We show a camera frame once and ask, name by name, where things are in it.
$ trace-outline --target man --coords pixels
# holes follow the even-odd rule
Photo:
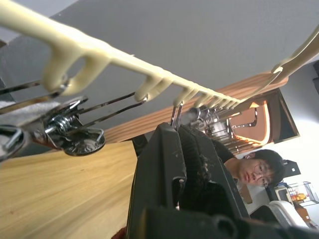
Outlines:
[[[213,140],[213,144],[238,187],[241,184],[274,187],[284,178],[283,159],[275,151],[262,149],[238,159],[222,143]]]

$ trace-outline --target cream plastic hanger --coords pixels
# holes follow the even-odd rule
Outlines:
[[[84,90],[109,65],[146,75],[146,81],[136,90],[135,100],[142,102],[154,99],[171,84],[183,87],[182,92],[173,101],[174,107],[185,104],[197,93],[202,93],[194,103],[195,107],[207,104],[210,108],[233,108],[248,98],[258,94],[267,85],[289,76],[319,53],[319,27],[307,41],[289,58],[276,65],[273,75],[267,83],[244,99],[236,99],[192,81],[174,75],[154,66],[104,41],[93,38],[83,32],[53,21],[10,0],[0,1],[0,25],[25,35],[40,39],[52,48],[52,56],[46,65],[42,84],[49,93],[60,91],[65,84],[63,77],[79,58],[86,59],[85,66],[76,76],[68,79],[62,95],[73,95]]]

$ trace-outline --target black hair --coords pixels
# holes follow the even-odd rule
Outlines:
[[[275,187],[283,180],[285,174],[283,158],[277,152],[269,149],[258,150],[255,152],[254,158],[262,159],[268,164],[272,172],[272,180],[268,186]]]

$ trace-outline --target eyeglasses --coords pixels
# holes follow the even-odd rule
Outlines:
[[[260,177],[257,180],[258,185],[260,185],[262,187],[267,187],[269,185],[269,181],[270,180],[265,177],[267,172],[268,172],[268,167],[267,167],[266,164],[261,163],[261,164],[258,164],[258,165],[255,166],[254,173],[257,174],[257,175],[262,175],[262,177]],[[253,180],[254,181],[256,181],[255,174],[253,174]]]

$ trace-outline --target gray ceiling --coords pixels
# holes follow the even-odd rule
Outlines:
[[[53,18],[186,79],[218,89],[271,70],[289,56],[319,23],[319,1],[82,0]],[[0,76],[7,86],[40,79],[49,54],[43,43],[19,37],[0,50]],[[84,91],[90,97],[86,105],[128,94],[143,80],[137,73],[110,66]],[[100,125],[109,128],[170,106],[179,91],[170,87],[152,102]],[[34,90],[25,90],[14,97],[20,101],[34,95]],[[83,121],[132,102],[100,109],[84,116]]]

